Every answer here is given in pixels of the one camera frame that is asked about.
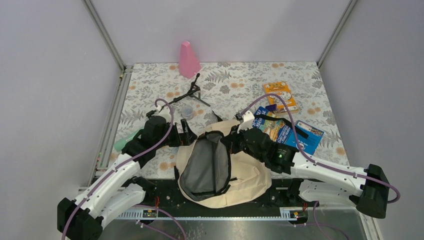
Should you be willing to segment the cream canvas backpack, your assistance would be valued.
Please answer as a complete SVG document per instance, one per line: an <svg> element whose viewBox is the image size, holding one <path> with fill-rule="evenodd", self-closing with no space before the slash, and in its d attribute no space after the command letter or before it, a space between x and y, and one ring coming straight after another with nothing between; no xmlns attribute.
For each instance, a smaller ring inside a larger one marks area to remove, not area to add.
<svg viewBox="0 0 424 240"><path fill-rule="evenodd" d="M252 201L271 187L273 171L244 152L230 154L221 141L233 130L249 129L258 128L240 129L236 120L219 121L191 145L179 147L175 178L186 199L219 209Z"/></svg>

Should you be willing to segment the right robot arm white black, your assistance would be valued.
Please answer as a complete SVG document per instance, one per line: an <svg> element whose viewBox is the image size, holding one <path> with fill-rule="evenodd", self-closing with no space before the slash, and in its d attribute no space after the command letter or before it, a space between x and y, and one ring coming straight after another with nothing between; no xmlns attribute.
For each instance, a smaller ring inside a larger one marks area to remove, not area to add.
<svg viewBox="0 0 424 240"><path fill-rule="evenodd" d="M354 206L359 212L377 219L387 215L390 183L383 169L375 164L367 168L339 165L312 158L295 147L277 143L257 128L232 130L221 142L230 153L243 152L266 168L292 179L315 179L335 187L335 191L298 184L287 191L287 201L299 206L304 201L335 201Z"/></svg>

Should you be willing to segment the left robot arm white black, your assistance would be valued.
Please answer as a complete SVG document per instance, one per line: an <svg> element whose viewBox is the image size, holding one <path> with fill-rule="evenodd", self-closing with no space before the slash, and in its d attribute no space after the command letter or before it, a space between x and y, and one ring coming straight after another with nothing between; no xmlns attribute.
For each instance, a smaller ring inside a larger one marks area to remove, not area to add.
<svg viewBox="0 0 424 240"><path fill-rule="evenodd" d="M150 117L117 160L91 186L74 199L63 198L57 206L57 229L63 240L97 240L110 222L137 204L155 200L152 184L134 175L164 146L189 146L197 135L185 119L178 131L172 119Z"/></svg>

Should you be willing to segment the clear jar of clips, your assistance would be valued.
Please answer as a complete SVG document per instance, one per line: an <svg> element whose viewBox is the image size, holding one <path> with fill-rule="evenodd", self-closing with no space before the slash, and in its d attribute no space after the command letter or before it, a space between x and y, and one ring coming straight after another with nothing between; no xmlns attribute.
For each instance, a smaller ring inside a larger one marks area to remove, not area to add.
<svg viewBox="0 0 424 240"><path fill-rule="evenodd" d="M195 111L190 105L184 105L180 109L181 116L186 120L191 120L194 115Z"/></svg>

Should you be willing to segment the blue Treehouse book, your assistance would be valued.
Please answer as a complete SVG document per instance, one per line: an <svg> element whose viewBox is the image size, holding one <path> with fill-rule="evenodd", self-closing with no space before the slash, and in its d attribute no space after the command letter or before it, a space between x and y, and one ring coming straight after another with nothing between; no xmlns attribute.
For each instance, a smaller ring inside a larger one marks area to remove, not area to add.
<svg viewBox="0 0 424 240"><path fill-rule="evenodd" d="M255 117L252 126L260 129L262 132L269 135L270 139L274 142L284 144L292 133L292 124L288 124L284 120L267 120Z"/></svg>

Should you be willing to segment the purple small block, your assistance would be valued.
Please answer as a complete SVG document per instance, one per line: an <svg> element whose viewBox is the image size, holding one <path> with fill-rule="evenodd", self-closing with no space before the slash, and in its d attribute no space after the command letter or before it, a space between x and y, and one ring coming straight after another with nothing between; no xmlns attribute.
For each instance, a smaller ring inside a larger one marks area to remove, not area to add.
<svg viewBox="0 0 424 240"><path fill-rule="evenodd" d="M275 110L277 110L277 105L276 104L270 104L265 106L265 109L269 112L274 112Z"/></svg>

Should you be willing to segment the black folding tripod stand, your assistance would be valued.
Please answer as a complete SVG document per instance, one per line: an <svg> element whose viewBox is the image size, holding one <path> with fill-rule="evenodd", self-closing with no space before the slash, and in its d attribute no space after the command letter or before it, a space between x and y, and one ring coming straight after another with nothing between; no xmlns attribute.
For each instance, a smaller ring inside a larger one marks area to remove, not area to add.
<svg viewBox="0 0 424 240"><path fill-rule="evenodd" d="M203 103L207 107L210 107L211 105L209 103L201 99L201 88L197 85L197 81L200 75L201 74L199 72L196 74L194 81L190 83L190 89L184 95L175 97L171 102L169 102L169 104L172 105L174 103L181 101L182 99L186 97L190 97L190 98L194 98L198 100L199 102Z"/></svg>

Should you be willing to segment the mint green tube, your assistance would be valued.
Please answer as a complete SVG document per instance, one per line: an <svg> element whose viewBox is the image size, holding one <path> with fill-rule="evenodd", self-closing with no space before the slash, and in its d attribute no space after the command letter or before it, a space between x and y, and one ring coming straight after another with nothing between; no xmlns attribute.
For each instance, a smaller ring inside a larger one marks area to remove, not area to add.
<svg viewBox="0 0 424 240"><path fill-rule="evenodd" d="M120 152L126 146L126 144L136 136L136 134L138 132L139 131L137 130L137 131L131 133L130 135L123 137L123 138L119 139L118 141L116 141L113 145L114 150L117 151L117 152Z"/></svg>

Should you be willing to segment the orange children's book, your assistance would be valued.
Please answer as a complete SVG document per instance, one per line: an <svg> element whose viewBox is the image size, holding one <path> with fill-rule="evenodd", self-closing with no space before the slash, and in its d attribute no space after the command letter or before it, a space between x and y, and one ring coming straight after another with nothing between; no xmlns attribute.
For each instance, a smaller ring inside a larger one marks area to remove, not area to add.
<svg viewBox="0 0 424 240"><path fill-rule="evenodd" d="M299 111L299 107L295 101L294 95L292 94L289 84L286 81L265 83L263 84L263 91L265 94L275 94L281 97L291 113L296 113ZM278 97L270 95L267 97L267 101L269 105L276 105L276 109L273 110L274 114L283 115L287 113L285 105Z"/></svg>

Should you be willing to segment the blue round-logo book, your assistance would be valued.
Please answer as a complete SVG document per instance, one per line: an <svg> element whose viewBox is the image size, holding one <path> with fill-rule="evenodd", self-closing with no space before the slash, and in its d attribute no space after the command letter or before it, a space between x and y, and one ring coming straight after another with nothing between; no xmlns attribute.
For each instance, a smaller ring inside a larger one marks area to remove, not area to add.
<svg viewBox="0 0 424 240"><path fill-rule="evenodd" d="M296 122L296 126L307 134L307 137L304 137L296 131L302 149L307 154L314 155L325 132L301 120Z"/></svg>

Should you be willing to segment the pink cone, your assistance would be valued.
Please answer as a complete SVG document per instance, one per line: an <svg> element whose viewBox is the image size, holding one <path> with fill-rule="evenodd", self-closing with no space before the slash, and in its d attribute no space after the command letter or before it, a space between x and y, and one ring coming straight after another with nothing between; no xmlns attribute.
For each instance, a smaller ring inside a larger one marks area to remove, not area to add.
<svg viewBox="0 0 424 240"><path fill-rule="evenodd" d="M188 41L181 43L178 67L180 75L187 79L191 79L201 70L196 53Z"/></svg>

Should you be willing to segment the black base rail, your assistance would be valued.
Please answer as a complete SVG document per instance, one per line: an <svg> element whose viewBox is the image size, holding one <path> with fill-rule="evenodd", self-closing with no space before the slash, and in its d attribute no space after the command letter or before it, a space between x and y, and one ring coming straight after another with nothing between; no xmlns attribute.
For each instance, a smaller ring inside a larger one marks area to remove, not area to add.
<svg viewBox="0 0 424 240"><path fill-rule="evenodd" d="M272 179L264 194L250 200L223 208L208 208L185 198L174 179L151 179L143 205L154 206L175 218L277 218L283 209L292 208L290 217L298 218L302 211L314 206L298 196L302 179Z"/></svg>

